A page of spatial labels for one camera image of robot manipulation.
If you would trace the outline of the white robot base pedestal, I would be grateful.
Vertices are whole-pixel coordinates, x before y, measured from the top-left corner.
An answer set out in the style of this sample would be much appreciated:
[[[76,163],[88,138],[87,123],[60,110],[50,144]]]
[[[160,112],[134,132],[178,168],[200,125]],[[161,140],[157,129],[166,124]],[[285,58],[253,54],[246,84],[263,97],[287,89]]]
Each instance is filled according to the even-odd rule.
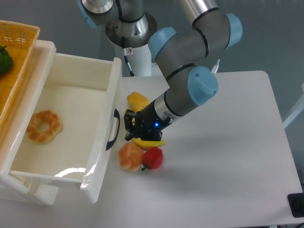
[[[106,35],[122,61],[122,76],[151,76],[150,37],[158,31],[155,18],[145,12],[136,22],[114,20],[106,24]]]

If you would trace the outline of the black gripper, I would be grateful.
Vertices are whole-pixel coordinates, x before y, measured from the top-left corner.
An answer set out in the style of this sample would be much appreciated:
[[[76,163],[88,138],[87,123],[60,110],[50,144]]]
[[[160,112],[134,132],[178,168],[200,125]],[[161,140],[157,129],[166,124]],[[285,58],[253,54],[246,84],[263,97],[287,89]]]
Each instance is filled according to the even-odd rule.
[[[149,104],[137,114],[126,109],[123,117],[127,130],[124,137],[126,141],[140,138],[143,141],[159,142],[162,139],[162,130],[170,125],[170,117],[161,119],[155,111],[154,104]]]

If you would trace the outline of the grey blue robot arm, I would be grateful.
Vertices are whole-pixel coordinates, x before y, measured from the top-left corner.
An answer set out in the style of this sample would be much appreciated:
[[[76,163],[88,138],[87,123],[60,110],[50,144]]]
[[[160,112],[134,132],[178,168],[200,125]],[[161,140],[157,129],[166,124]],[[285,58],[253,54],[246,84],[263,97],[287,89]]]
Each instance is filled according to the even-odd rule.
[[[206,103],[218,91],[211,70],[195,62],[238,43],[242,24],[234,14],[223,14],[213,0],[183,0],[191,31],[179,35],[174,28],[157,28],[141,0],[79,0],[78,7],[91,28],[106,26],[106,35],[119,46],[134,76],[127,50],[147,46],[169,88],[141,111],[127,110],[125,139],[159,141],[162,131],[179,118]]]

